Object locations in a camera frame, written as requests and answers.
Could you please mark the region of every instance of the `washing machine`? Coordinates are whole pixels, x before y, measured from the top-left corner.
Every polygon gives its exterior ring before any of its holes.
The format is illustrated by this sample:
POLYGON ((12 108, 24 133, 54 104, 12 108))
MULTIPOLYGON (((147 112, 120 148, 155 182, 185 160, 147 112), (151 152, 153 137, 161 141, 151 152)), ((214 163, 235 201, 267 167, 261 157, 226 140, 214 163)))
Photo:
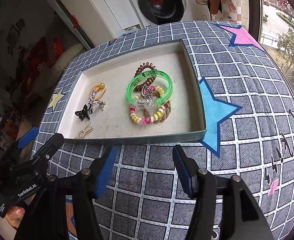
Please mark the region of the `washing machine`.
POLYGON ((189 0, 131 0, 143 28, 179 21, 191 21, 189 0))

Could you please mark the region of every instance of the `human hand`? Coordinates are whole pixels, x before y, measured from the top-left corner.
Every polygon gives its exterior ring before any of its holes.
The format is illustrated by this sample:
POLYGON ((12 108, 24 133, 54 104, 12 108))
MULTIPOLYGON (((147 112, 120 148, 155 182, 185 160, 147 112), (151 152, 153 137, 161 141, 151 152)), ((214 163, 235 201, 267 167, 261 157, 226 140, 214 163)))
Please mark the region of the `human hand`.
POLYGON ((11 226, 18 228, 20 224, 19 218, 22 218, 24 214, 25 210, 23 208, 17 206, 10 206, 5 216, 5 219, 11 226))

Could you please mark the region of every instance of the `green plastic bangle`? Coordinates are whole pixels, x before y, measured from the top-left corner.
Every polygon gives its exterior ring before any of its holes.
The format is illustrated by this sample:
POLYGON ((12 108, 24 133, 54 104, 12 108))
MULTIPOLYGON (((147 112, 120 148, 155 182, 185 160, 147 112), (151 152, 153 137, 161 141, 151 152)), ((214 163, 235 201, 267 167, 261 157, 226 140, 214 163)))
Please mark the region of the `green plastic bangle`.
POLYGON ((133 90, 140 82, 142 82, 150 77, 160 77, 160 78, 165 79, 168 82, 168 88, 167 88, 166 92, 164 93, 164 95, 162 97, 158 98, 156 101, 157 106, 164 105, 169 100, 171 95, 173 94, 173 83, 172 83, 171 78, 168 74, 166 74, 165 72, 162 72, 160 70, 148 70, 148 71, 142 72, 141 74, 136 76, 133 80, 131 80, 128 87, 127 87, 127 92, 126 92, 127 99, 132 105, 135 104, 135 100, 132 99, 132 97, 131 97, 133 90))

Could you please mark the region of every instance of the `blue star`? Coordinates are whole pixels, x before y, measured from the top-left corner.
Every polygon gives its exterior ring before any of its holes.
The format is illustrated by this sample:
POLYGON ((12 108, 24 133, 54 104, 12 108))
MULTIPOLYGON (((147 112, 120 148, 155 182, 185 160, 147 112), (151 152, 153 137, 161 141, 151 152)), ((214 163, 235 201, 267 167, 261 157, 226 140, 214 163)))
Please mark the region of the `blue star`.
POLYGON ((238 112, 242 106, 215 98, 204 78, 199 81, 199 86, 204 103, 207 127, 205 137, 199 142, 220 158, 220 124, 238 112))

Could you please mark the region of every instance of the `red latch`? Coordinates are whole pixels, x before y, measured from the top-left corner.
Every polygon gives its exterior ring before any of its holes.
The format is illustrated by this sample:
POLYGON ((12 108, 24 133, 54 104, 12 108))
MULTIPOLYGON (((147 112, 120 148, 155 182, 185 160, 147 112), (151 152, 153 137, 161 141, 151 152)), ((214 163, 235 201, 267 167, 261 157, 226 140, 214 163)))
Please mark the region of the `red latch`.
POLYGON ((80 26, 80 23, 79 21, 77 20, 76 16, 71 16, 72 19, 74 20, 75 24, 74 24, 74 29, 79 29, 81 26, 80 26))

